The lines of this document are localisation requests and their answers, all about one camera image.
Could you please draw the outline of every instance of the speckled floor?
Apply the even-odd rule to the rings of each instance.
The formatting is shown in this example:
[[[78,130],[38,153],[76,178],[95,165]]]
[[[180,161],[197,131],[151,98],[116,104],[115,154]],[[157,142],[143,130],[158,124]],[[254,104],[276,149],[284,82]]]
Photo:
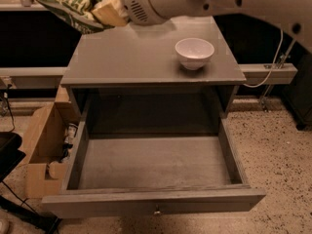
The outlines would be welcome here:
[[[228,116],[232,138],[252,187],[267,196],[248,213],[186,214],[67,219],[59,233],[312,233],[312,128],[298,131],[290,112],[278,99],[270,99],[265,113],[254,99],[235,100]],[[16,115],[16,132],[22,135],[31,112]],[[0,118],[0,131],[11,127]],[[5,181],[24,197],[25,165]],[[15,201],[0,184],[0,194]],[[40,213],[39,200],[28,204]],[[43,233],[0,211],[10,221],[9,233]]]

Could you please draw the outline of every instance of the open cardboard box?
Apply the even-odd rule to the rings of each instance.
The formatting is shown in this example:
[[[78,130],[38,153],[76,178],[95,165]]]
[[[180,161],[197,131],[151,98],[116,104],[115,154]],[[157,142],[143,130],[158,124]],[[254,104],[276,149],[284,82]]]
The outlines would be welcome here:
[[[58,90],[56,101],[36,110],[23,136],[22,150],[26,153],[27,198],[56,195],[67,171],[66,163],[58,161],[62,155],[68,123],[78,123],[64,90]]]

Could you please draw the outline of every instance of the small white bowl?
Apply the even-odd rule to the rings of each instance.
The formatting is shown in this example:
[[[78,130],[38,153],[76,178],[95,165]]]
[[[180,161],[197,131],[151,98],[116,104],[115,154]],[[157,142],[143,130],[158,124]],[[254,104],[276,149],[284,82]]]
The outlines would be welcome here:
[[[186,38],[175,44],[179,62],[189,70],[204,66],[215,52],[214,46],[203,39]]]

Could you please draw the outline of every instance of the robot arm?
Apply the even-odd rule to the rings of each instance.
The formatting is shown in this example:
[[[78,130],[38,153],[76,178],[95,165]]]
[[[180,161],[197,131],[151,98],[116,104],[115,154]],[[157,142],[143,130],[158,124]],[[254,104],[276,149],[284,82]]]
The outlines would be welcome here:
[[[288,33],[312,53],[312,0],[122,0],[137,24],[156,24],[177,16],[245,14]]]

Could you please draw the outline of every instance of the black cable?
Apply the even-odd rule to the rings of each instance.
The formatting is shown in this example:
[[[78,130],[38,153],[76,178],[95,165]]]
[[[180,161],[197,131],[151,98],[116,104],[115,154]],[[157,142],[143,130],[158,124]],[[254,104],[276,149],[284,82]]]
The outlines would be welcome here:
[[[26,200],[27,200],[27,199],[22,200],[22,198],[20,198],[20,197],[10,188],[10,186],[9,186],[8,184],[6,184],[5,181],[1,181],[1,182],[9,189],[9,191],[10,191],[18,200],[20,200],[20,201],[22,202],[22,205],[23,205],[23,204],[26,204],[35,214],[39,215],[31,206],[29,206],[29,205],[26,203]]]
[[[11,87],[12,87],[12,85],[9,84],[8,87],[7,87],[7,92],[6,92],[6,94],[4,95],[4,98],[5,98],[6,102],[7,102],[7,106],[8,106],[10,115],[11,115],[12,125],[13,125],[13,128],[12,128],[11,130],[9,130],[9,132],[12,132],[12,131],[16,128],[16,125],[15,125],[15,123],[14,123],[13,113],[12,113],[11,106],[10,106],[10,104],[9,104],[9,99],[8,99],[8,97],[9,97],[9,89],[10,89]]]

